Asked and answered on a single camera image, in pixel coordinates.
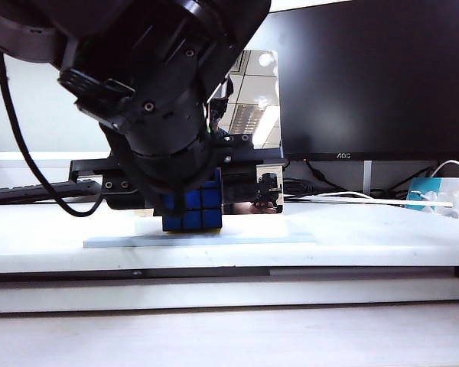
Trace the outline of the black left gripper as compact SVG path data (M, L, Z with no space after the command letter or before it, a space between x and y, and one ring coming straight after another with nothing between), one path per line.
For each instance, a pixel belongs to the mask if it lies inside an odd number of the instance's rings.
M73 160L69 178L99 176L101 194L111 209L155 209L158 215L180 218L196 207L189 192L210 189L220 194L225 214L281 213L282 152L255 148L250 134L209 134L172 155L143 156L127 139L107 135L106 158Z

